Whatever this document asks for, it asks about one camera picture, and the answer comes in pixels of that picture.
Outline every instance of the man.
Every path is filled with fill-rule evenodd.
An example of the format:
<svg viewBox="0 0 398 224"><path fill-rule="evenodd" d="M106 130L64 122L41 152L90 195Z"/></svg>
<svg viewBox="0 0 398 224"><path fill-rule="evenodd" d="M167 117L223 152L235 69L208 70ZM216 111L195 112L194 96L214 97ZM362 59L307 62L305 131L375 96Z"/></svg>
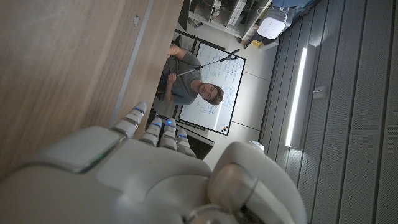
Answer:
<svg viewBox="0 0 398 224"><path fill-rule="evenodd" d="M172 44L157 89L158 93L163 93L159 98L176 105L189 105L195 101L198 94L212 105L218 105L223 101L224 91L216 85L203 83L201 70L179 77L176 75L198 66L201 64L195 56Z"/></svg>

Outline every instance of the whiteboard frame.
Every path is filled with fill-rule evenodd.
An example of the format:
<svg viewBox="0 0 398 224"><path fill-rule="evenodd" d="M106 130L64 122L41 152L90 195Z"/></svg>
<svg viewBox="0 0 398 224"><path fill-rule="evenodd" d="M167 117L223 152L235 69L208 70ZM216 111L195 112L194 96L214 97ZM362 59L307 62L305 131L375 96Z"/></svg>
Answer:
<svg viewBox="0 0 398 224"><path fill-rule="evenodd" d="M206 45L206 46L209 46L209 47L213 47L213 46L210 46L210 45L207 45L207 44L204 44L204 43L199 42L198 50L197 50L197 52L196 52L196 54L195 54L196 57L198 57L198 52L199 52L199 49L200 49L201 44ZM227 52L227 51L225 51L225 50L220 50L220 49L217 49L217 48L214 48L214 49L219 50L219 51L222 51L222 52L227 53L227 54L230 54L230 53L231 53L231 52ZM183 108L184 106L181 106L181 109L180 109L180 112L179 112L178 118L177 118L178 121L183 121L184 123L191 124L191 126L196 126L196 127L200 128L200 129L205 129L205 130L213 131L213 132L216 132L216 133L219 133L219 134L228 136L228 134L229 134L229 129L230 129L231 123L232 123L232 117L233 117L233 115L234 115L234 110L235 110L235 105L236 105L236 99L238 98L239 89L240 89L240 87L241 87L241 81L242 81L242 76L243 76L243 72L244 72L244 66L245 66L245 64L246 64L246 59L245 59L245 58L242 58L242 57L237 56L237 55L235 55L235 54L234 54L233 56L234 56L234 57L237 57L237 58L240 58L240 59L243 59L244 62L243 62L241 77L239 78L238 89L236 90L235 102L234 102L234 106L232 107L232 113L231 113L231 118L229 119L229 125L228 125L228 128L227 128L227 132L224 133L224 132L221 132L221 131L217 131L217 130L214 130L214 129L210 129L210 128L206 128L206 127L200 126L199 124L195 124L195 123L192 123L192 122L189 122L189 121L185 121L184 119L180 119L181 112L182 112L182 108Z"/></svg>

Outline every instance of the gray wall panel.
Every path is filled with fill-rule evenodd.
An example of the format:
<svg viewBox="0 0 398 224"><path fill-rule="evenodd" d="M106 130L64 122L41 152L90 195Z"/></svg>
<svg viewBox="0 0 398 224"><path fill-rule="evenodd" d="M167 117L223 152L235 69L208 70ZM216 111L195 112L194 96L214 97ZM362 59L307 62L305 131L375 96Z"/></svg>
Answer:
<svg viewBox="0 0 398 224"><path fill-rule="evenodd" d="M327 86L330 89L335 55L338 44L341 14L344 1L329 1L326 14L325 28L322 37L322 47L318 62L315 87ZM298 189L311 220L315 191L317 187L318 166L323 143L323 132L326 123L328 98L313 100L307 128L307 138L303 150L303 161Z"/></svg>
<svg viewBox="0 0 398 224"><path fill-rule="evenodd" d="M262 124L262 127L261 127L259 142L262 142L263 139L264 139L264 131L265 131L265 128L266 128L266 125L267 125L267 115L268 115L268 111L269 111L270 100L272 98L272 90L274 89L275 74L276 74L276 70L277 70L276 68L278 67L278 63L279 63L280 50L281 50L281 47L282 47L282 43L283 43L283 37L279 37L279 45L278 45L278 49L277 49L277 52L276 52L274 70L272 71L271 83L269 84L266 110L265 110L263 121L262 121L263 124Z"/></svg>
<svg viewBox="0 0 398 224"><path fill-rule="evenodd" d="M364 10L365 1L346 1L312 223L338 221Z"/></svg>
<svg viewBox="0 0 398 224"><path fill-rule="evenodd" d="M327 1L323 1L319 4L317 10L312 9L309 14L312 17L311 20L312 24L311 24L310 39L308 43L316 46L315 48L316 54L313 65L313 74L311 78L310 92L313 90L313 86L315 84L315 77L317 75L318 59L321 49L320 42L322 39L323 26L325 25L326 7L327 7ZM287 160L286 173L290 176L290 178L292 178L292 180L297 184L297 186L299 186L300 170L303 159L303 148L305 144L305 138L307 136L307 126L308 126L308 119L310 116L311 104L312 104L312 94L309 94L305 109L305 117L304 117L303 132L301 136L300 147L296 149L291 148L289 150L289 158Z"/></svg>
<svg viewBox="0 0 398 224"><path fill-rule="evenodd" d="M279 57L279 61L278 61L278 67L277 67L275 76L273 77L273 79L275 80L275 83L274 83L274 87L272 89L272 97L271 97L271 100L269 101L269 110L268 110L268 113L266 114L266 117L267 117L266 125L264 128L264 135L263 135L263 139L261 142L261 144L265 147L264 151L266 154L268 152L269 140L271 138L272 125L274 124L276 105L278 102L280 85L282 84L282 77L283 77L283 73L284 73L284 69L285 69L287 49L289 48L291 32L292 32L292 30L290 29L283 36L282 47L280 48L280 57Z"/></svg>
<svg viewBox="0 0 398 224"><path fill-rule="evenodd" d="M368 0L359 60L340 223L372 223L387 74L393 0Z"/></svg>
<svg viewBox="0 0 398 224"><path fill-rule="evenodd" d="M398 223L398 7L395 12L376 223Z"/></svg>
<svg viewBox="0 0 398 224"><path fill-rule="evenodd" d="M282 131L280 132L278 153L276 156L276 163L278 165L280 165L281 168L283 168L283 169L286 168L287 158L288 158L289 149L290 149L289 147L285 146L285 143L286 143L287 129L289 128L290 112L291 112L293 98L294 98L294 91L296 88L297 75L299 72L300 60L301 60L303 48L308 45L308 40L310 38L312 17L313 17L313 11L307 17L303 18L303 20L302 20L300 37L298 40L296 57L294 60L292 79L290 81L289 95L288 95L287 101L286 101L285 118L284 118L284 121L282 124Z"/></svg>
<svg viewBox="0 0 398 224"><path fill-rule="evenodd" d="M277 99L277 106L275 111L274 125L272 125L272 133L268 147L268 157L275 160L278 150L280 130L282 129L282 123L285 115L286 100L289 94L290 80L292 78L292 70L296 56L297 43L300 37L301 22L296 23L292 28L290 35L289 49L287 50L287 57L285 63L285 69L282 77L282 83L280 85L279 97Z"/></svg>

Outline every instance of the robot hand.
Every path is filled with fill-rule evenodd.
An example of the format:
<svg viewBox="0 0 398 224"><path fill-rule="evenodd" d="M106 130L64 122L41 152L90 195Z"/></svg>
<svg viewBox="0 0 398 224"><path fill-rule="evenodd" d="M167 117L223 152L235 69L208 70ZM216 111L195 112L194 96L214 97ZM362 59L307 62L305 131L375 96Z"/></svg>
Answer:
<svg viewBox="0 0 398 224"><path fill-rule="evenodd" d="M306 223L296 186L258 142L232 143L210 170L174 119L132 139L146 109L82 129L0 179L0 223Z"/></svg>

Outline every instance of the man's arm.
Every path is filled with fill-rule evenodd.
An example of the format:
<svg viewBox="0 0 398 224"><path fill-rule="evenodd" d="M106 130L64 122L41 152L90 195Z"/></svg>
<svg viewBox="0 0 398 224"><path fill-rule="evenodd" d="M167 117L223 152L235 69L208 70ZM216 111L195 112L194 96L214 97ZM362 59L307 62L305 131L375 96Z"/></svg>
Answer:
<svg viewBox="0 0 398 224"><path fill-rule="evenodd" d="M177 79L177 76L175 73L170 73L167 77L167 85L166 85L166 90L164 91L164 98L168 102L173 101L172 87L173 87L173 84L176 79Z"/></svg>
<svg viewBox="0 0 398 224"><path fill-rule="evenodd" d="M177 47L175 44L170 45L169 48L169 55L182 60L187 52L183 49Z"/></svg>

